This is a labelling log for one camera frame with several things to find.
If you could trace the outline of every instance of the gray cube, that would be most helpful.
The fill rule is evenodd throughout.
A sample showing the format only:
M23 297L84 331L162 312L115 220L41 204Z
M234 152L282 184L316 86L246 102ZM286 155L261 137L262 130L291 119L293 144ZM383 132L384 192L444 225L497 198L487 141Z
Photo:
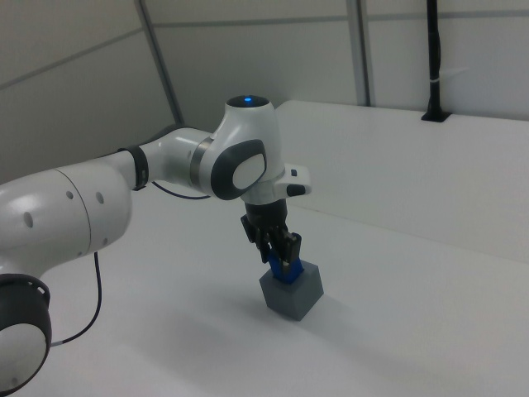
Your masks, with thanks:
M300 321L323 295L322 278L316 265L302 261L304 272L292 284L274 278L268 270L259 279L266 305L277 313Z

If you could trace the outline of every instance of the white wall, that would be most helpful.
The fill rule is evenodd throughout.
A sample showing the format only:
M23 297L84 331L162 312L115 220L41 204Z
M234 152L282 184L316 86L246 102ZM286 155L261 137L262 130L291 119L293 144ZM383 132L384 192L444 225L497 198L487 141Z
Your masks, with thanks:
M252 93L357 103L346 0L148 0L184 121L213 131Z
M0 183L173 122L132 0L0 2Z
M365 2L373 105L425 110L426 2ZM529 2L440 0L439 13L443 108L529 120Z

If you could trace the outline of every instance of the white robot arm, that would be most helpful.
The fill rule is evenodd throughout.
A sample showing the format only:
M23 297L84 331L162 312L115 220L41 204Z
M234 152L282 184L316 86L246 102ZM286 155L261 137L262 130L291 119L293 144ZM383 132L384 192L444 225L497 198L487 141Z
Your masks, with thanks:
M131 218L131 190L150 181L184 184L223 200L241 197L248 238L266 261L288 268L299 235L288 232L285 199L308 194L308 170L286 165L274 107L230 99L213 133L181 128L142 146L0 186L0 396L25 385L51 343L49 268L112 244Z

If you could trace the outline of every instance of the black cable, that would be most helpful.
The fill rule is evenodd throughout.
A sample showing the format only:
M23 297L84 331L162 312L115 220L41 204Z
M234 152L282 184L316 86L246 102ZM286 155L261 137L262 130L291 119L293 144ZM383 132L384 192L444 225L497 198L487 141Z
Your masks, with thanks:
M78 337L83 335L85 332L87 332L90 329L90 327L93 326L93 324L96 322L96 319L98 318L99 310L101 309L102 288L101 288L101 273L99 271L99 258L98 258L98 253L97 252L93 253L93 261L94 261L95 266L96 266L96 277L98 278L98 306L96 307L96 313L93 315L92 320L83 329L83 331L80 331L80 332L76 333L75 335L73 335L72 337L64 339L63 341L52 342L51 343L51 347L64 345L65 343L72 342L74 339L77 339Z
M204 200L204 199L209 199L211 197L211 196L197 196L197 197L184 196L182 194L171 192L170 190L167 190L166 188L164 188L163 186L160 186L156 182L153 182L152 184L154 186L156 186L158 189L166 192L167 194L170 194L171 196L174 196L174 197L179 197L181 199L186 199L186 200Z

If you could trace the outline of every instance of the blue object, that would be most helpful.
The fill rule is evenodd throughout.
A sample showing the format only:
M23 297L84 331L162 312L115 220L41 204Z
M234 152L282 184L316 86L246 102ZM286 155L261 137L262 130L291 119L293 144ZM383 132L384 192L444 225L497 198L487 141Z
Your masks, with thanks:
M268 263L270 264L270 269L274 274L274 278L285 284L292 284L303 272L301 260L298 258L290 264L290 271L284 273L283 264L274 251L271 251L268 254Z

